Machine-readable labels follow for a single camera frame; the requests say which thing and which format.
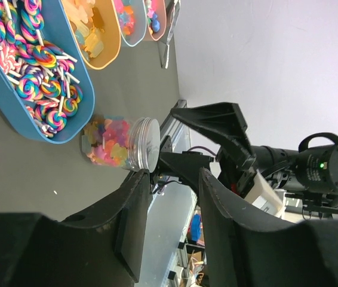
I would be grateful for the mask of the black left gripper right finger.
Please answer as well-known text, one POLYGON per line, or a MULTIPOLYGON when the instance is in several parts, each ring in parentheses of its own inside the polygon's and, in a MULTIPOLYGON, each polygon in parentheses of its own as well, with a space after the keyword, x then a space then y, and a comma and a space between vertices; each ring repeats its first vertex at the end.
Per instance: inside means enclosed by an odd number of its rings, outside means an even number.
POLYGON ((199 172, 211 286, 338 286, 338 220, 272 216, 199 172))

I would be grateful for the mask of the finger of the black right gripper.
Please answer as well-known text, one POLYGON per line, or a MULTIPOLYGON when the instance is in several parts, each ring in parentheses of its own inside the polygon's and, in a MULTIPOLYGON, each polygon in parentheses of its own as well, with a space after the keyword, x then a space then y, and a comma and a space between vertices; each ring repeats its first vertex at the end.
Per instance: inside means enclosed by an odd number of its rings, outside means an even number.
POLYGON ((255 160, 247 123, 237 103, 219 102, 195 108, 173 108, 170 115, 205 136, 233 160, 255 160))
POLYGON ((161 152, 157 168, 160 175, 178 178, 181 184, 199 191, 199 170, 210 170, 213 161, 213 157, 200 152, 161 152))

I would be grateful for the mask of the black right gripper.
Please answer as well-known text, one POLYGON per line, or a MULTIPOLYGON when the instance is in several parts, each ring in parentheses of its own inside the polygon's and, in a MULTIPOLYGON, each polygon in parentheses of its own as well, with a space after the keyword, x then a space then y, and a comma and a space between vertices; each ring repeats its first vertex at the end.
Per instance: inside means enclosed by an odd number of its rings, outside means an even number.
POLYGON ((285 191, 302 202, 302 209, 319 215, 338 214, 338 136, 316 133, 301 141, 297 150, 254 146, 256 160, 244 170, 220 149, 219 181, 235 194, 247 198, 254 177, 263 176, 273 189, 285 191))

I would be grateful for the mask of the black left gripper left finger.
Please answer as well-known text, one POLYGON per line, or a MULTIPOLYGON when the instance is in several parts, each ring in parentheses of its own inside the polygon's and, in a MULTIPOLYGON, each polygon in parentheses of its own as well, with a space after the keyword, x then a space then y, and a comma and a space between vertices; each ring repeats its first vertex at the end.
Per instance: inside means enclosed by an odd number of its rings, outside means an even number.
POLYGON ((0 213, 0 286, 134 286, 150 198, 141 170, 64 221, 0 213))

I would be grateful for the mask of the silver metal scoop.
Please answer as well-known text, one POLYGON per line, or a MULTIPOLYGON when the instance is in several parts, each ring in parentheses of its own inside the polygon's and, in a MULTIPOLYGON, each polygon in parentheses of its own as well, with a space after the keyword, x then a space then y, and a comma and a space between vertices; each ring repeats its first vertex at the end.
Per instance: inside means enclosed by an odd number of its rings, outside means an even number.
POLYGON ((158 41, 158 51, 162 69, 167 69, 169 66, 170 42, 174 36, 174 29, 178 22, 180 7, 181 0, 170 1, 166 7, 167 24, 165 26, 165 33, 158 41))

